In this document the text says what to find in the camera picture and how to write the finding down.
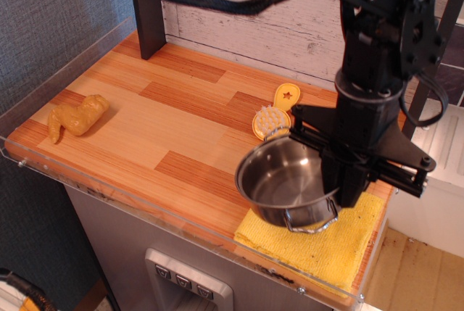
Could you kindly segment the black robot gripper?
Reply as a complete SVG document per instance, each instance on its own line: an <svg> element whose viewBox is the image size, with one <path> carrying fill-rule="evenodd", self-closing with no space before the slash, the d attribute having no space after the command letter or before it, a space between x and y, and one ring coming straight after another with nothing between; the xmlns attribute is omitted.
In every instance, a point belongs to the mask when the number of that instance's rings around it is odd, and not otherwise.
<svg viewBox="0 0 464 311"><path fill-rule="evenodd" d="M399 128L399 103L337 97L336 107L292 107L291 138L318 151L325 194L352 208L370 183L383 181L421 197L436 163Z"/></svg>

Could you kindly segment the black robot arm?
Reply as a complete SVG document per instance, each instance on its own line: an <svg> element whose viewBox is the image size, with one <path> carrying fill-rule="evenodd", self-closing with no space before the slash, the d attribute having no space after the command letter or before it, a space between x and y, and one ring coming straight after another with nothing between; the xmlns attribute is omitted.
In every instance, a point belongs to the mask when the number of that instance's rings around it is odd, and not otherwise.
<svg viewBox="0 0 464 311"><path fill-rule="evenodd" d="M339 1L344 58L335 80L336 106L295 105L291 137L319 151L324 191L341 207L353 207L377 180L420 196L436 164L402 134L397 118L407 112L412 78L430 88L442 107L449 102L427 73L445 47L436 0Z"/></svg>

